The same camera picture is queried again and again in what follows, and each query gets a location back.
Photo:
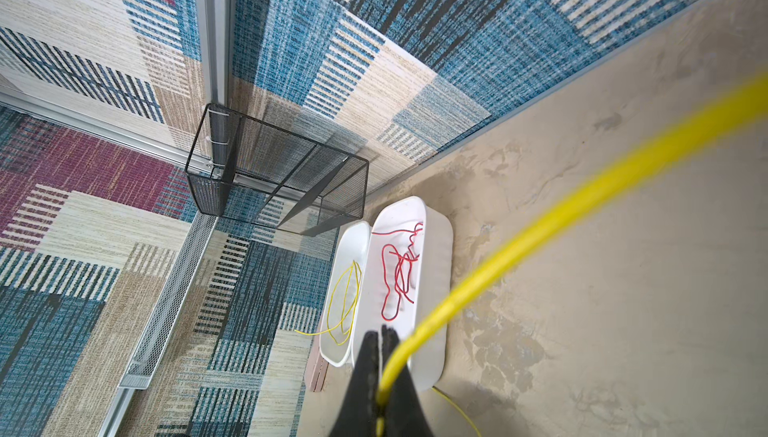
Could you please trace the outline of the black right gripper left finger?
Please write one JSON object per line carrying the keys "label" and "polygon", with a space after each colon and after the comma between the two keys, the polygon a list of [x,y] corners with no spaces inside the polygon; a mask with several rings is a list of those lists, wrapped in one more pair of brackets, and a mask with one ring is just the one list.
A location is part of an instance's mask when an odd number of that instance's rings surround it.
{"label": "black right gripper left finger", "polygon": [[329,433],[330,437],[376,435],[379,358],[379,333],[368,331],[361,343],[338,417]]}

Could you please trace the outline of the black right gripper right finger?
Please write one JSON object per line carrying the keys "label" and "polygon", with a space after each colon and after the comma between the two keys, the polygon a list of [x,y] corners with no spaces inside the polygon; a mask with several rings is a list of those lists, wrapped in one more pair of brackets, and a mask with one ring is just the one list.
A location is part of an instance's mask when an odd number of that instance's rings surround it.
{"label": "black right gripper right finger", "polygon": [[[394,328],[381,327],[381,370],[399,344]],[[418,394],[407,365],[395,380],[388,403],[380,405],[380,436],[434,436],[423,413]]]}

